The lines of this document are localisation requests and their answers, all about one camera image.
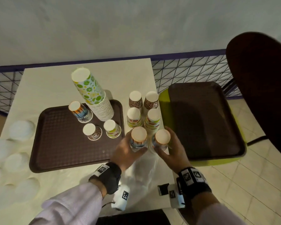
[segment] black wristband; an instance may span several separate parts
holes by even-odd
[[[103,183],[107,194],[114,194],[118,190],[119,181],[122,171],[118,165],[113,162],[108,162],[101,165],[89,178],[97,179]]]
[[[202,192],[212,192],[204,175],[194,167],[188,167],[178,173],[182,192],[193,199]]]

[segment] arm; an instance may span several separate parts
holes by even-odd
[[[128,132],[110,159],[122,173],[147,151],[147,148],[142,148],[133,152],[129,145],[130,137],[131,132]],[[88,183],[77,185],[45,201],[42,204],[43,211],[30,225],[94,225],[106,194],[107,190],[101,181],[90,179]]]
[[[165,129],[167,129],[171,134],[172,150],[169,150],[169,155],[167,155],[160,148],[155,148],[155,151],[165,161],[169,168],[178,174],[185,168],[191,167],[191,164],[187,158],[185,149],[175,132],[168,127],[165,127]],[[220,204],[217,198],[208,191],[203,191],[195,195],[191,199],[191,207],[192,208],[189,209],[193,210],[195,217],[197,218],[198,225],[245,224],[227,207]]]

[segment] sleeve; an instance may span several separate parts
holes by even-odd
[[[225,205],[217,203],[201,212],[197,225],[246,225],[246,223]]]
[[[94,225],[102,208],[102,195],[93,183],[77,185],[42,204],[30,225]]]

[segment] stack of paper cups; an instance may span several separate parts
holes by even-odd
[[[107,121],[114,115],[114,110],[94,76],[87,68],[78,68],[72,72],[74,85],[84,98],[87,106],[101,121]]]

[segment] empty tray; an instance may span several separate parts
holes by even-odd
[[[172,84],[175,131],[190,160],[241,157],[246,144],[223,91],[214,82]]]
[[[110,100],[114,109],[113,120],[122,128],[120,136],[109,138],[103,121],[95,115],[88,123],[102,129],[99,140],[91,141],[83,134],[86,123],[80,123],[68,106],[45,109],[39,116],[29,167],[34,173],[107,162],[117,144],[125,136],[122,105]]]

